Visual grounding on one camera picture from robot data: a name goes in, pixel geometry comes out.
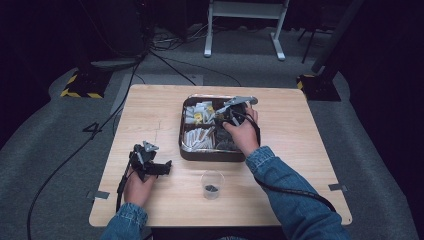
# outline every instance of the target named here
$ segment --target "person's left hand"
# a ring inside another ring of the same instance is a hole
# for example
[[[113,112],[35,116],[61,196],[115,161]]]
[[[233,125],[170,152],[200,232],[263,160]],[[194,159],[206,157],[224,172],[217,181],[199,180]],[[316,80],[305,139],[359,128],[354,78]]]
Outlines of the person's left hand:
[[[136,172],[132,173],[133,171],[132,167],[128,170],[129,178],[125,184],[124,199],[125,202],[143,207],[150,196],[150,191],[157,176],[149,176],[143,182]]]

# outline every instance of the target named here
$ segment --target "right hand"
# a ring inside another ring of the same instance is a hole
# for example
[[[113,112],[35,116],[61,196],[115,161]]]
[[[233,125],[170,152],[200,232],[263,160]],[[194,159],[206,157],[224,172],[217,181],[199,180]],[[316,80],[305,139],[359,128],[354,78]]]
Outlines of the right hand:
[[[258,123],[258,112],[252,108],[246,108],[246,115],[253,117],[253,121]],[[234,143],[243,152],[244,156],[248,157],[252,152],[259,148],[256,132],[252,124],[245,120],[240,126],[236,127],[230,123],[222,124],[225,130],[231,134]]]

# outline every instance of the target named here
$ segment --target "clear cup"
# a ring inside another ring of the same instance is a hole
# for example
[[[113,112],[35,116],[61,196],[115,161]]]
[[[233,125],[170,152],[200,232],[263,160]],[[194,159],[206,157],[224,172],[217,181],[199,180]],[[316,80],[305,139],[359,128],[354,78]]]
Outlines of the clear cup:
[[[224,181],[224,175],[216,170],[208,170],[203,173],[200,179],[203,196],[209,200],[216,199],[219,196],[219,191],[224,185]]]

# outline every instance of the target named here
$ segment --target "denim jacket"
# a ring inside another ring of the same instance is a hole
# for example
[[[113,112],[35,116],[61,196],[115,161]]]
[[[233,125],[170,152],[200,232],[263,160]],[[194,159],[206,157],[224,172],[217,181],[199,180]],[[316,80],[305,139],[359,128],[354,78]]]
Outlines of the denim jacket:
[[[267,146],[255,150],[246,164],[254,177],[267,185],[317,193]],[[350,239],[341,225],[340,215],[323,203],[308,197],[264,191],[288,239]],[[109,222],[102,239],[140,239],[146,221],[144,209],[125,203]]]

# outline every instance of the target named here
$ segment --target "tray of parts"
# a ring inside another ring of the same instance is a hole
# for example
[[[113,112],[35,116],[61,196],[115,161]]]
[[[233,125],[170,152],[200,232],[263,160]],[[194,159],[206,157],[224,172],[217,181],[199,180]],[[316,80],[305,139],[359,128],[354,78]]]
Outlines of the tray of parts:
[[[189,161],[243,162],[231,135],[215,122],[215,112],[233,96],[193,94],[183,103],[178,144]]]

